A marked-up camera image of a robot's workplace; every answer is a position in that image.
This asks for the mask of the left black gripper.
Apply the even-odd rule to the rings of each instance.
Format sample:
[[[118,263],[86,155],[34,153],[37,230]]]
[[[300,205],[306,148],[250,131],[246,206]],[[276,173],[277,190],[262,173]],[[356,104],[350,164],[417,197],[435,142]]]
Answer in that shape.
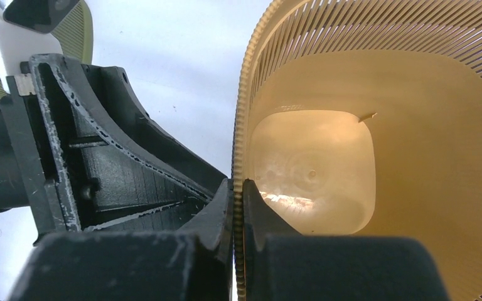
[[[40,238],[177,230],[225,179],[148,115],[123,68],[35,55],[6,81],[0,213],[29,205]]]

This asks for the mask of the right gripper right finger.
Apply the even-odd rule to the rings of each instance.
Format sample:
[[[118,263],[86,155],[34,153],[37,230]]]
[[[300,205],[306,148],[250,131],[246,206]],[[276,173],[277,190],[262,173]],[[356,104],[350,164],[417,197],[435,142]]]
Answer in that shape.
[[[434,260],[416,240],[306,236],[242,188],[247,300],[448,300]]]

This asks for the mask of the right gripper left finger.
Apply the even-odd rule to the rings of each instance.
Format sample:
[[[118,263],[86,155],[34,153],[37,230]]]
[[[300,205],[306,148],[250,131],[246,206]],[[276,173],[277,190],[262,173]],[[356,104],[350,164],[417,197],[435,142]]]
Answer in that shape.
[[[232,182],[175,231],[57,233],[32,252],[10,300],[231,300]]]

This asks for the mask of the green plastic basket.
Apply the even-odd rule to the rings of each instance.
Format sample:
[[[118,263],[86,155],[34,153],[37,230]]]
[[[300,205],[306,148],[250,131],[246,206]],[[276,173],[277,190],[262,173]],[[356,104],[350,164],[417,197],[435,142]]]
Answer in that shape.
[[[93,22],[90,8],[79,1],[66,18],[51,32],[60,42],[63,54],[91,64],[93,55]],[[0,84],[0,98],[5,92]]]

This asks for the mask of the yellow plastic basket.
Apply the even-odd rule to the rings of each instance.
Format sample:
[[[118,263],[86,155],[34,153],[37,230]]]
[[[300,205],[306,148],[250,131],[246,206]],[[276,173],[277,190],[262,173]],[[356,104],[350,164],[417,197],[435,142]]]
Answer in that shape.
[[[242,300],[248,180],[302,234],[419,240],[452,299],[482,300],[482,1],[272,1],[232,178]]]

